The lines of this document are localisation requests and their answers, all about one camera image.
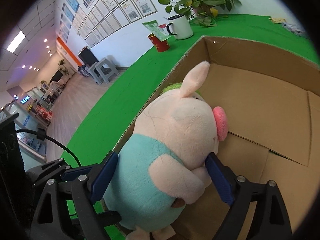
wooden floor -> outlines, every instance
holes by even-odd
[[[97,85],[91,77],[75,73],[52,107],[53,117],[47,135],[67,145],[93,106],[123,72],[120,71],[109,84],[101,85]],[[47,162],[60,158],[62,153],[63,149],[59,146],[47,142]]]

white mug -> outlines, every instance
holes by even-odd
[[[168,18],[170,23],[167,25],[167,31],[177,40],[184,40],[193,35],[191,26],[184,14],[178,14]]]

recessed light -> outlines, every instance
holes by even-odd
[[[23,34],[23,32],[20,31],[7,47],[7,51],[10,51],[11,53],[13,53],[16,50],[16,48],[19,46],[19,44],[23,41],[24,38],[25,38],[25,35]]]

green tablecloth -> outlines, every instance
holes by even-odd
[[[280,24],[272,23],[266,16],[231,14],[219,17],[216,27],[195,25],[192,28],[194,36],[189,39],[177,41],[171,37],[168,51],[158,53],[152,48],[146,52],[92,108],[68,144],[82,165],[103,160],[159,83],[202,35],[260,41],[319,62],[309,40],[290,33]],[[63,153],[62,157],[76,167],[69,154]]]

gray plastic stool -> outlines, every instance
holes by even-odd
[[[102,70],[102,68],[104,68],[104,65],[107,65],[108,68]],[[95,68],[99,72],[100,76],[102,77],[105,83],[109,83],[109,78],[113,74],[119,74],[119,71],[117,70],[116,66],[109,60],[107,60],[105,57],[98,63],[96,63]]]
[[[98,62],[95,62],[91,65],[91,67],[88,68],[88,72],[90,73],[90,75],[93,77],[94,81],[98,84],[101,85],[103,82],[103,78],[100,74],[100,76],[98,77],[97,74],[94,72],[94,70],[96,69],[96,65],[98,64]]]

